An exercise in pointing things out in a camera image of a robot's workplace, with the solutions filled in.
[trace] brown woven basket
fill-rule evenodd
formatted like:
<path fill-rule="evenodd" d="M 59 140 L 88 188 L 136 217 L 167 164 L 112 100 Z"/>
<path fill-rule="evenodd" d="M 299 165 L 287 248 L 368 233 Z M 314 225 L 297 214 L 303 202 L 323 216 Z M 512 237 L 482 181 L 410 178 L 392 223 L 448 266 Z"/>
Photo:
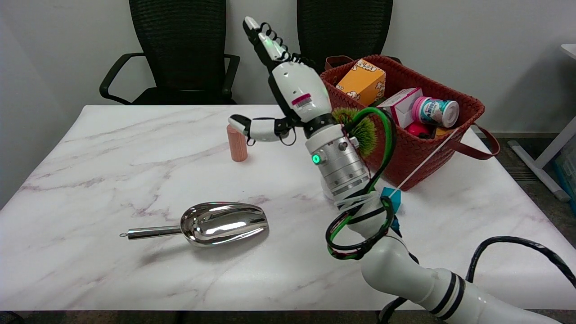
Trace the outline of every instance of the brown woven basket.
<path fill-rule="evenodd" d="M 402 190 L 408 190 L 414 187 L 420 181 L 434 173 L 434 171 L 443 166 L 454 155 L 455 150 L 481 160 L 489 159 L 498 154 L 500 150 L 498 141 L 481 127 L 479 127 L 480 130 L 484 132 L 490 140 L 492 147 L 491 154 L 478 151 L 460 143 L 464 133 L 474 124 L 474 121 L 484 113 L 484 105 L 478 99 L 450 89 L 447 86 L 410 70 L 388 57 L 371 55 L 363 59 L 386 71 L 385 97 L 390 97 L 402 89 L 420 87 L 425 96 L 455 100 L 460 105 L 460 115 L 458 116 L 458 121 L 456 122 L 457 129 L 455 130 L 457 133 L 402 186 Z M 361 103 L 335 88 L 335 85 L 348 73 L 355 63 L 356 61 L 353 61 L 329 69 L 320 75 L 328 89 L 332 109 L 350 107 L 361 110 L 366 108 Z M 370 168 L 377 169 L 382 163 L 384 156 L 385 132 L 382 121 L 375 116 L 372 116 L 372 119 L 376 125 L 379 140 L 376 150 L 368 157 L 366 162 Z M 434 140 L 423 140 L 397 127 L 396 149 L 392 160 L 384 172 L 386 178 L 395 186 L 398 186 L 434 149 L 444 142 L 448 136 L 449 134 L 445 134 Z"/>

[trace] wooden block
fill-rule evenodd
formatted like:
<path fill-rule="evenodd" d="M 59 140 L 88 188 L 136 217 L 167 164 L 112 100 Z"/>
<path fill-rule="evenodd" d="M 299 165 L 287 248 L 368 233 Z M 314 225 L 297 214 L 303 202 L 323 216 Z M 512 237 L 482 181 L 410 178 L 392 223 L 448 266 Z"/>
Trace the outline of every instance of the wooden block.
<path fill-rule="evenodd" d="M 231 125 L 226 127 L 228 133 L 228 144 L 230 145 L 230 155 L 232 160 L 242 162 L 248 158 L 248 148 L 246 145 L 246 136 L 237 131 Z"/>

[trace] label on jar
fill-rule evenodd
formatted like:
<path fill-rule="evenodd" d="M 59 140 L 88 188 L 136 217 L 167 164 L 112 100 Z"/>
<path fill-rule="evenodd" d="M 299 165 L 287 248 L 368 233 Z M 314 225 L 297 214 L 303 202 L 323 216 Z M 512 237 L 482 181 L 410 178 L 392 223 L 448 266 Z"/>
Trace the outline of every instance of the label on jar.
<path fill-rule="evenodd" d="M 422 123 L 443 126 L 442 116 L 449 100 L 426 99 L 420 109 L 420 120 Z"/>

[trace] white string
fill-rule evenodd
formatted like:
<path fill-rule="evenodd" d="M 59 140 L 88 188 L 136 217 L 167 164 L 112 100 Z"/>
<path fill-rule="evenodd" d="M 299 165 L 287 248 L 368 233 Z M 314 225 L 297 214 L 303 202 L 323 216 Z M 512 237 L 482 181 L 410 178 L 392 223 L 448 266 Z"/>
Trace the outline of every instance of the white string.
<path fill-rule="evenodd" d="M 398 188 L 396 188 L 391 194 L 388 195 L 388 198 L 391 198 L 398 190 L 400 190 L 400 188 L 406 183 L 406 181 L 408 181 L 408 179 L 410 179 L 416 173 L 416 171 L 418 171 L 424 165 L 424 163 L 428 162 L 428 160 L 430 160 L 430 158 L 434 154 L 436 154 L 436 152 L 438 152 L 444 146 L 444 144 L 446 144 L 452 138 L 452 136 L 454 136 L 454 134 L 456 134 L 456 133 L 457 133 L 457 129 L 455 129 L 452 133 L 450 133 L 448 138 L 446 138 L 444 140 L 444 142 L 442 142 L 442 144 L 440 144 L 430 155 L 428 155 L 428 157 L 425 158 L 424 161 L 422 161 L 422 163 L 420 163 L 420 165 L 417 166 L 414 169 L 414 171 L 412 171 L 412 173 L 406 177 L 406 179 L 404 179 L 404 181 L 402 181 L 402 183 L 398 186 Z"/>
<path fill-rule="evenodd" d="M 338 200 L 334 203 L 334 205 L 336 207 L 343 207 L 341 209 L 339 209 L 339 211 L 341 213 L 346 212 L 352 208 L 356 208 L 359 205 L 364 205 L 365 203 L 372 201 L 374 199 L 380 199 L 380 196 L 377 194 L 374 194 L 375 191 L 372 191 L 368 194 L 365 195 L 360 195 L 360 196 L 356 196 L 356 197 L 352 197 L 352 198 L 345 198 L 342 200 Z"/>

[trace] chair backrest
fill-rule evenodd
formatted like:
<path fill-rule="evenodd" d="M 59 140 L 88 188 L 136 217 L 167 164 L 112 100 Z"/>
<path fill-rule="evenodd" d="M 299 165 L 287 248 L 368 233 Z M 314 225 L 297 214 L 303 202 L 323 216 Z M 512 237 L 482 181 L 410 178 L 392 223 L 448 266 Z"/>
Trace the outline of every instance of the chair backrest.
<path fill-rule="evenodd" d="M 222 89 L 226 0 L 129 0 L 159 88 Z"/>
<path fill-rule="evenodd" d="M 328 56 L 358 59 L 381 54 L 392 17 L 392 0 L 298 0 L 300 53 L 324 71 Z"/>

